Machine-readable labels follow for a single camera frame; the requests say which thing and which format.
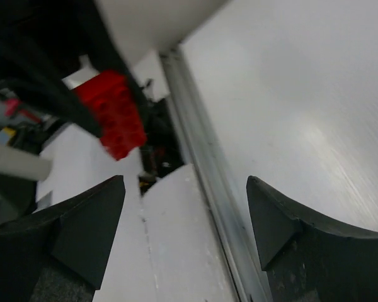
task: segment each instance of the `red object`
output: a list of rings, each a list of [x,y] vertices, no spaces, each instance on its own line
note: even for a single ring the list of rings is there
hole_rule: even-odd
[[[12,116],[16,112],[17,108],[21,106],[21,101],[19,99],[8,99],[5,103],[7,106],[5,112],[6,116]],[[41,122],[39,117],[35,116],[33,113],[30,113],[28,110],[21,109],[20,113],[35,123]]]
[[[147,137],[124,76],[106,70],[74,91],[102,126],[101,143],[114,159],[145,144]]]

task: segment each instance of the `metal strip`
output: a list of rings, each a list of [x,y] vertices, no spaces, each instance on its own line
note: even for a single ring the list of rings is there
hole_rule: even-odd
[[[242,230],[234,181],[185,60],[179,50],[172,50],[161,62],[171,91],[171,115],[176,115],[173,121],[180,124],[178,128],[187,140],[185,145],[210,204],[239,298],[244,302],[271,301],[270,290],[261,283],[266,276],[262,276],[264,272]]]

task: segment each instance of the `white cylinder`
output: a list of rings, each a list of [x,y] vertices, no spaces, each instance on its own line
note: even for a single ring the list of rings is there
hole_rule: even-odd
[[[0,144],[0,174],[44,181],[51,168],[51,160]]]

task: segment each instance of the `red block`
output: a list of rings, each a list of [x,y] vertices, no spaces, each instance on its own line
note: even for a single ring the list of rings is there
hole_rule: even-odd
[[[114,159],[145,144],[147,137],[124,76],[106,70],[74,91],[102,126],[101,143]]]

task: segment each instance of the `red lego brick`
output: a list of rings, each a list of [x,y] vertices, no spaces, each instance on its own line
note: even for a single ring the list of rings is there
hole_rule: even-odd
[[[147,137],[124,76],[106,70],[74,91],[102,126],[101,143],[114,159],[145,144]]]

